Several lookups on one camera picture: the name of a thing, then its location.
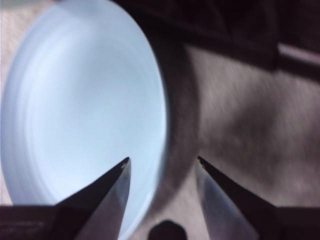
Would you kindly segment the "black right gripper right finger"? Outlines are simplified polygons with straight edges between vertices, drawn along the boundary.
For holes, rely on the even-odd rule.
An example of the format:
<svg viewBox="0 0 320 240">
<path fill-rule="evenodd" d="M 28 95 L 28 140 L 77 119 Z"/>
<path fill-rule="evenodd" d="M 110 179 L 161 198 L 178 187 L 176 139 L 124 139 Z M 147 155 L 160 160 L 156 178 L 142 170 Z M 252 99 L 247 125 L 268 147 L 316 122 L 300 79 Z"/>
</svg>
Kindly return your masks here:
<svg viewBox="0 0 320 240">
<path fill-rule="evenodd" d="M 211 240 L 318 240 L 318 207 L 278 207 L 242 187 L 202 157 L 196 187 Z"/>
</svg>

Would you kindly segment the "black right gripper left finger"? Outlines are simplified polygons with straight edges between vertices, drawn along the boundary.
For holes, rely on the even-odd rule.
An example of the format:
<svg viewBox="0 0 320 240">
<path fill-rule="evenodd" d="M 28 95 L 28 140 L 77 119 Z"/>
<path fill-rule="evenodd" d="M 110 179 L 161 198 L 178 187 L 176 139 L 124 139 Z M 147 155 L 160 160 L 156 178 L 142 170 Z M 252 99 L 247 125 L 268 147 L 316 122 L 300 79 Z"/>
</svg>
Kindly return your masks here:
<svg viewBox="0 0 320 240">
<path fill-rule="evenodd" d="M 97 180 L 54 205 L 0 208 L 2 240 L 116 240 L 131 182 L 127 157 Z"/>
</svg>

